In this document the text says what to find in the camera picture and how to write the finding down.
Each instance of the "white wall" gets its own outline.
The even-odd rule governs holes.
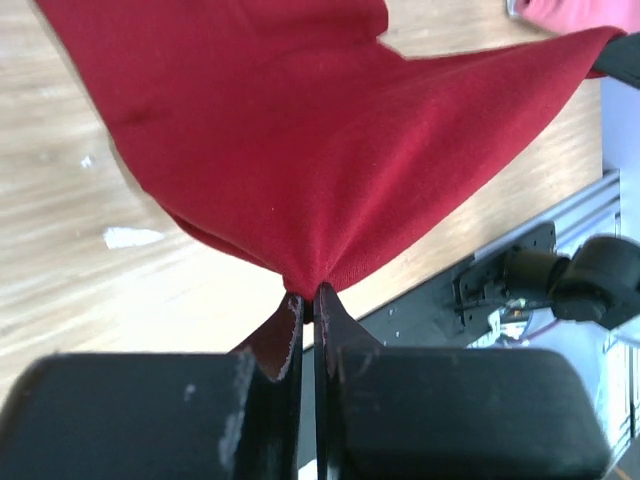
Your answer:
[[[640,90],[602,80],[605,168],[620,170],[622,235],[640,241]]]

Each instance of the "wood grain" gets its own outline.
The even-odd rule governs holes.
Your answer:
[[[407,55],[542,38],[497,0],[390,0],[384,41]],[[599,82],[583,84],[500,175],[389,265],[344,292],[361,315],[601,174]],[[114,157],[55,36],[0,0],[0,401],[54,351],[225,351],[278,305],[280,278],[191,240]],[[161,232],[109,249],[109,227]]]

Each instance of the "pink cloth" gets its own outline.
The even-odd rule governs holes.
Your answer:
[[[603,26],[640,31],[640,0],[516,0],[515,10],[528,22],[561,35]]]

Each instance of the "wooden surface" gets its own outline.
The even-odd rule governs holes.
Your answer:
[[[389,0],[407,55],[542,38],[500,0]],[[407,252],[344,292],[359,316],[601,174],[599,82],[585,82],[511,165]],[[163,239],[108,248],[111,227]],[[57,40],[26,0],[0,0],[0,401],[54,351],[224,351],[277,306],[270,272],[180,232],[114,159]]]

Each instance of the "wooden table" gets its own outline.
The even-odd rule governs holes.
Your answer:
[[[384,41],[420,56],[543,38],[509,21],[503,3],[389,0]],[[196,243],[140,190],[70,65],[32,4],[0,0],[0,401],[29,362],[55,351],[228,350],[283,294],[277,275]],[[372,310],[597,180],[599,88],[585,82],[503,172],[345,291],[350,312]],[[163,239],[110,249],[111,227]]]

